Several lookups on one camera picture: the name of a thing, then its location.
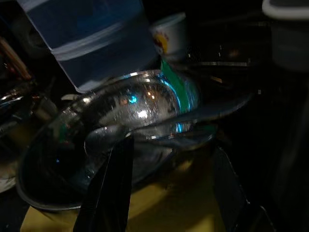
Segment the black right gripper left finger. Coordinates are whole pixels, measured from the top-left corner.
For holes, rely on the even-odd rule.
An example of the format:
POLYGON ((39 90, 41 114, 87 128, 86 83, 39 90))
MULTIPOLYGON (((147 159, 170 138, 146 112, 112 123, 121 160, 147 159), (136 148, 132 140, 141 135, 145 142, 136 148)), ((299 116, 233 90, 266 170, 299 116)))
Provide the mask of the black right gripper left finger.
POLYGON ((124 232, 127 226, 134 138, 118 142, 88 187, 74 232, 124 232))

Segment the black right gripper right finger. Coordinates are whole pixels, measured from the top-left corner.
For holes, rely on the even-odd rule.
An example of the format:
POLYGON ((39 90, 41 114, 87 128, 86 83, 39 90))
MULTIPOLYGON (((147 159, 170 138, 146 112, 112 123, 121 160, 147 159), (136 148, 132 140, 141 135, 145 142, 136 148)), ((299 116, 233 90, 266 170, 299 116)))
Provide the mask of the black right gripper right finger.
POLYGON ((217 146, 212 156, 214 194, 228 232, 273 232, 267 211, 246 194, 228 157, 217 146))

